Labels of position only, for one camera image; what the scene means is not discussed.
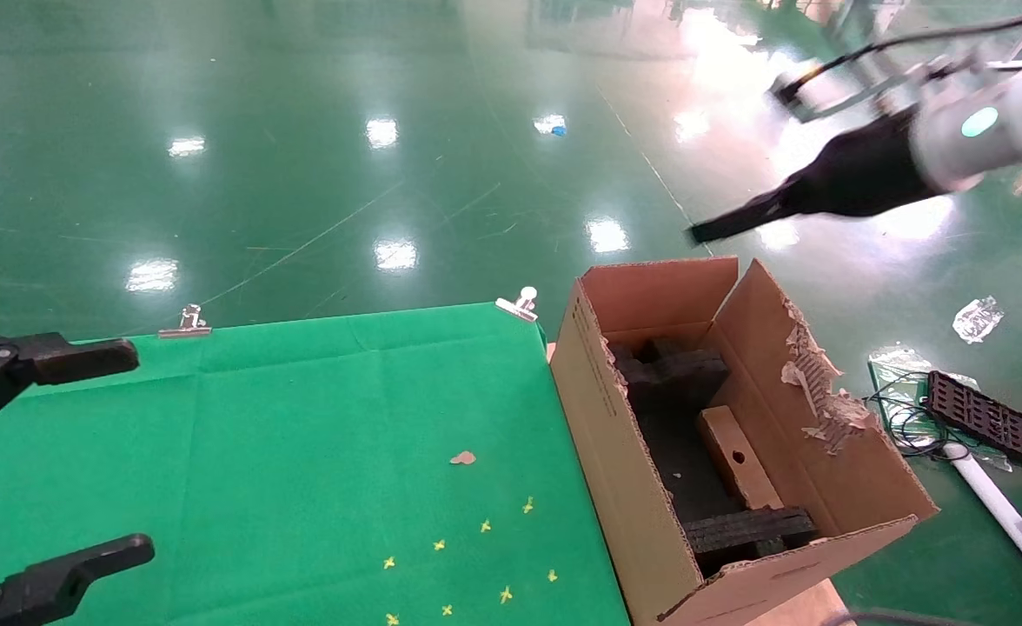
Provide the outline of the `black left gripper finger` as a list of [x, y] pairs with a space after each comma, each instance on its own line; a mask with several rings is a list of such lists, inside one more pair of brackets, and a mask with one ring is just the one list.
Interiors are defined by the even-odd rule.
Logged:
[[0, 625], [62, 621], [75, 613], [93, 582], [154, 557], [149, 536], [127, 535], [30, 565], [0, 583]]
[[0, 336], [0, 411], [34, 385], [99, 379], [138, 366], [137, 349], [126, 338], [73, 344], [58, 333]]

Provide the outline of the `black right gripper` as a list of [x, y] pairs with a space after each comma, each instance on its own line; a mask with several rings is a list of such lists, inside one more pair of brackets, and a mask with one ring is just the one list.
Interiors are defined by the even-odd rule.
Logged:
[[694, 245], [729, 239], [787, 216], [877, 216], [927, 201], [943, 190], [921, 173], [913, 151], [917, 107], [880, 117], [829, 140], [780, 190], [688, 229]]

